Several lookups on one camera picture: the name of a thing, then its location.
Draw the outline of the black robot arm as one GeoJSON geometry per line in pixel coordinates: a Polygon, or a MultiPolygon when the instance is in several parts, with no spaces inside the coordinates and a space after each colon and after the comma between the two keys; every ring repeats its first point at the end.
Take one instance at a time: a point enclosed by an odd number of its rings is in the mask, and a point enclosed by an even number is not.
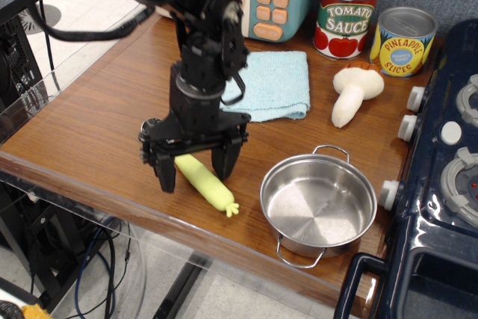
{"type": "Polygon", "coordinates": [[[176,24],[181,59],[170,73],[170,111],[149,121],[140,133],[143,161],[155,171],[164,192],[175,188],[174,160],[184,154],[211,151],[213,168],[227,179],[235,166],[250,115],[223,111],[228,81],[242,85],[239,72],[249,54],[241,30],[240,0],[135,0],[144,10],[110,31],[61,31],[48,26],[36,1],[26,0],[34,21],[51,37],[66,42],[116,40],[128,36],[157,7],[176,24]]]}

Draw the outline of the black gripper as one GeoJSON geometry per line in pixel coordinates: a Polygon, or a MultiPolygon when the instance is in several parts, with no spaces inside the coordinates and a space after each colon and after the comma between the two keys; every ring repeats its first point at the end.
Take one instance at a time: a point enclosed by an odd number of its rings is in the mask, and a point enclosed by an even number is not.
{"type": "Polygon", "coordinates": [[[225,83],[203,93],[187,82],[181,70],[181,64],[171,66],[168,115],[145,121],[139,135],[142,161],[153,167],[166,193],[175,190],[175,158],[180,155],[209,149],[218,178],[230,177],[247,142],[246,127],[251,120],[249,114],[220,108],[225,83]]]}

